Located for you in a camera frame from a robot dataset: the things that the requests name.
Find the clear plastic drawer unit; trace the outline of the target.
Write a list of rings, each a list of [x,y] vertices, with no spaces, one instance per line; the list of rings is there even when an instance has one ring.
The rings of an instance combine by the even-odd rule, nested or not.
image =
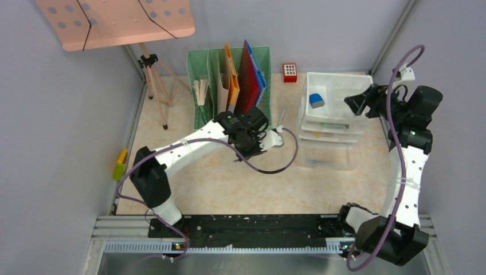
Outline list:
[[[301,164],[309,165],[306,159],[335,162],[326,166],[336,170],[353,170],[359,162],[360,140],[369,121],[364,116],[355,116],[343,101],[347,96],[364,92],[373,83],[373,78],[364,74],[308,72],[301,94],[297,113],[297,137]],[[309,95],[318,93],[325,106],[312,109]],[[348,129],[324,128],[320,123],[348,124]],[[322,132],[323,136],[314,136]]]

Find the green file rack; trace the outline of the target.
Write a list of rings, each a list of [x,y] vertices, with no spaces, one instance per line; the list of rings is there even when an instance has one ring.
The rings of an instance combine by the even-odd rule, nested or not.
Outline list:
[[[269,120],[269,128],[272,128],[271,109],[271,51],[269,47],[252,47],[255,59],[257,60],[267,87],[257,104],[258,108]],[[186,69],[190,86],[195,81],[205,79],[209,82],[205,99],[206,117],[212,119],[216,115],[217,105],[217,77],[220,76],[220,62],[224,56],[223,49],[202,49],[190,50],[187,54]]]

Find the lavender capped marker pen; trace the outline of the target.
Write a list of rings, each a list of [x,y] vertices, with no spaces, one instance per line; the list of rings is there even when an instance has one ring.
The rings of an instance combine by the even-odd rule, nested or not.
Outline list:
[[[283,122],[283,119],[285,117],[285,114],[286,114],[286,109],[283,109],[282,112],[281,112],[281,115],[280,115],[280,118],[279,118],[279,121],[278,121],[278,124],[277,125],[282,125],[282,122]]]

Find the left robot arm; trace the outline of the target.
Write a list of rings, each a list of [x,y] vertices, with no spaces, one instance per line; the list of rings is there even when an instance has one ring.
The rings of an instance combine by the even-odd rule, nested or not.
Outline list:
[[[179,170],[224,146],[234,148],[241,159],[280,146],[281,129],[264,131],[269,120],[257,107],[235,115],[225,111],[199,130],[155,150],[139,149],[129,177],[146,206],[163,219],[162,230],[171,237],[183,232],[182,213],[175,205],[168,182]]]

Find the dark pen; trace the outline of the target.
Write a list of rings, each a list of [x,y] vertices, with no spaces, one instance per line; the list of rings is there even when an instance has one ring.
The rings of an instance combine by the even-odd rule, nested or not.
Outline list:
[[[305,163],[309,164],[309,165],[324,165],[324,166],[331,166],[331,167],[336,165],[335,162],[328,162],[328,161],[321,161],[321,160],[309,160],[309,159],[306,159]]]

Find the green children's book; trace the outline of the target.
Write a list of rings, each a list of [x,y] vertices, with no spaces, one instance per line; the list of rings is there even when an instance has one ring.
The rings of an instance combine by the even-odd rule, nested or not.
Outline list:
[[[196,111],[200,115],[202,126],[206,125],[210,121],[210,109],[208,91],[209,91],[209,80],[202,78],[200,80],[194,80],[193,89],[196,99]]]

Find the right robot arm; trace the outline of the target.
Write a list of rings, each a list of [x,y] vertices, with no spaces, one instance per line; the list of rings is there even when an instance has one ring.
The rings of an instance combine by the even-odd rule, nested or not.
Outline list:
[[[422,171],[433,143],[428,125],[442,100],[438,90],[418,86],[407,101],[393,93],[387,105],[387,86],[377,84],[344,99],[354,115],[368,108],[366,117],[383,117],[390,124],[391,173],[380,212],[373,214],[359,204],[347,203],[336,220],[341,235],[355,234],[356,251],[404,266],[428,245],[429,234],[421,230],[418,199]]]

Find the red translucent file folder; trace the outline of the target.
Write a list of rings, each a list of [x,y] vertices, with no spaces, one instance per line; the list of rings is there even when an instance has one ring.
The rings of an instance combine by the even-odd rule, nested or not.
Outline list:
[[[240,92],[235,108],[237,114],[247,112],[256,104],[261,86],[258,71],[259,68],[253,50],[249,42],[245,40],[238,71]]]

